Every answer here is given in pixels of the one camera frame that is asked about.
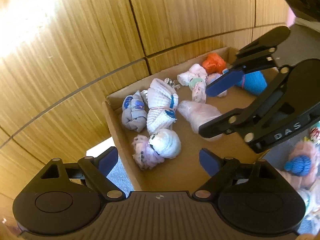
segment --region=silver screw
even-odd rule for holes
[[[288,71],[289,71],[289,68],[287,68],[287,67],[283,67],[283,68],[280,70],[280,72],[281,72],[282,74],[286,74]]]
[[[229,118],[229,123],[234,123],[237,120],[237,117],[234,115]]]
[[[119,198],[119,197],[122,196],[122,192],[119,191],[119,190],[110,190],[107,193],[107,196],[110,197],[110,198]]]
[[[250,132],[250,133],[247,133],[244,137],[244,141],[245,142],[251,142],[254,138],[254,133]]]
[[[198,191],[196,191],[195,195],[198,198],[208,198],[208,197],[210,197],[211,193],[207,190],[198,190]]]

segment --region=blue ribbed fabric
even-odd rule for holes
[[[311,160],[306,155],[300,155],[287,161],[284,165],[285,171],[291,171],[293,174],[298,176],[306,176],[309,174],[311,169]]]
[[[261,71],[252,72],[244,75],[244,89],[258,96],[267,87],[267,82]],[[242,87],[243,81],[240,81],[237,86]]]

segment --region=white cloth with blue stripe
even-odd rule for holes
[[[148,89],[147,129],[154,134],[162,128],[170,129],[176,120],[175,111],[178,106],[176,90],[164,81],[155,78]]]
[[[147,124],[147,112],[138,90],[132,96],[127,96],[122,103],[122,124],[129,130],[141,132]]]

